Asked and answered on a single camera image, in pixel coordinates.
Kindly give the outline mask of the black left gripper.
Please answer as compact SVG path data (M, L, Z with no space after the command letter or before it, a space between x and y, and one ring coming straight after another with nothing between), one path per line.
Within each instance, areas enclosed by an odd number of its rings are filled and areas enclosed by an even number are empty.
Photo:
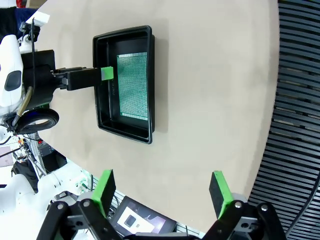
M26 107L27 110L48 105L55 91L53 71L55 52L50 50L36 51L21 55L23 63L22 83L24 89L32 87L32 95ZM97 87L103 81L114 79L112 66L86 68L73 67L62 69L62 84L67 91Z

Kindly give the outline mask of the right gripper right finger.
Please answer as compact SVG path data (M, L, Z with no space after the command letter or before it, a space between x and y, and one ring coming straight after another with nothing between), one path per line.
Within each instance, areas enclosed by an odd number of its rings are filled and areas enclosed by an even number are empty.
M211 175L209 193L217 217L206 240L285 240L275 208L269 202L256 206L235 199L221 171Z

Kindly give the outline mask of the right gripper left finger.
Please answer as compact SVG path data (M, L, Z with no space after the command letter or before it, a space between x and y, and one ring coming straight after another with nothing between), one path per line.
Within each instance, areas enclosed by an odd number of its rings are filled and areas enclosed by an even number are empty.
M78 231L87 229L95 240L119 240L120 235L108 220L115 191L114 172L105 170L90 198L73 205L64 201L51 204L37 239L74 240Z

